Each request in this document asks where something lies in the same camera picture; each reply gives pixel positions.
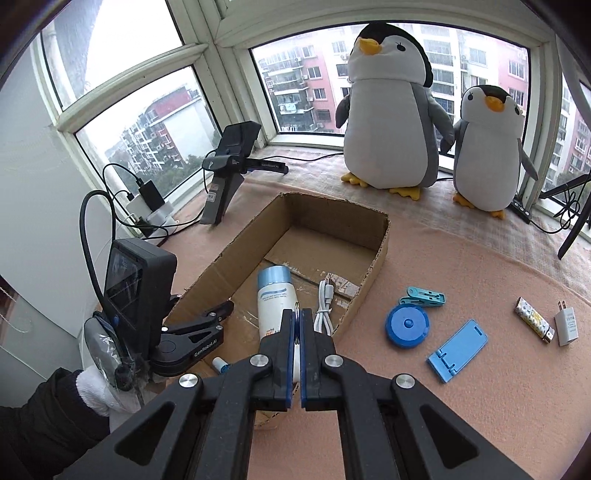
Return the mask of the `black sleeved left forearm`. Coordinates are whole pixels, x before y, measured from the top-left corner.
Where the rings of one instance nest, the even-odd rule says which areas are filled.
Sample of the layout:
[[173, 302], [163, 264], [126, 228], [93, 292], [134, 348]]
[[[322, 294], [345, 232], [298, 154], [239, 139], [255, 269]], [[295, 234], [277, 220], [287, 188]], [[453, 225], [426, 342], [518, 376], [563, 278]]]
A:
[[56, 369], [24, 405], [1, 408], [1, 477], [59, 476], [109, 435], [112, 400], [97, 368]]

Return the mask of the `white gloved left hand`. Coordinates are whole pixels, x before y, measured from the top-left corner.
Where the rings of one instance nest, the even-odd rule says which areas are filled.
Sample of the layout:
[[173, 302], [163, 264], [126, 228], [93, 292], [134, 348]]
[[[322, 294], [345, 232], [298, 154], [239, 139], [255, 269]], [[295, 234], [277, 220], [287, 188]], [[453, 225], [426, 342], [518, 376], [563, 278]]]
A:
[[156, 396], [154, 392], [143, 389], [140, 393], [118, 390], [108, 383], [96, 366], [79, 373], [75, 385], [84, 404], [107, 420], [110, 432], [120, 427]]

